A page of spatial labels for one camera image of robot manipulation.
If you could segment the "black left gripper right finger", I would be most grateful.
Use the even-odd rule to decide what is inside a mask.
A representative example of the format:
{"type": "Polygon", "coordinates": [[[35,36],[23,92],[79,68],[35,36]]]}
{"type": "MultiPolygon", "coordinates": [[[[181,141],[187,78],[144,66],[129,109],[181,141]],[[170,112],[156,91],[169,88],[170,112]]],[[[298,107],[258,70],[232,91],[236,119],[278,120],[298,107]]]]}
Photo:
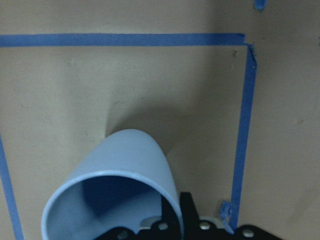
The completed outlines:
{"type": "Polygon", "coordinates": [[[179,203],[182,213],[184,231],[196,232],[199,228],[200,218],[192,194],[190,192],[181,192],[179,203]]]}

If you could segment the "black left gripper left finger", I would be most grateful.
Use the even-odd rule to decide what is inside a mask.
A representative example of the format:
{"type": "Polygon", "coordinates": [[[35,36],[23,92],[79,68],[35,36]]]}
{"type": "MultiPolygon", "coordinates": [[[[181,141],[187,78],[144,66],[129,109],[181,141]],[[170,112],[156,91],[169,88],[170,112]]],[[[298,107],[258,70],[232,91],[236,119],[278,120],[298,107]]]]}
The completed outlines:
{"type": "Polygon", "coordinates": [[[181,236],[178,217],[173,207],[164,196],[161,196],[161,220],[159,223],[159,231],[167,237],[181,236]]]}

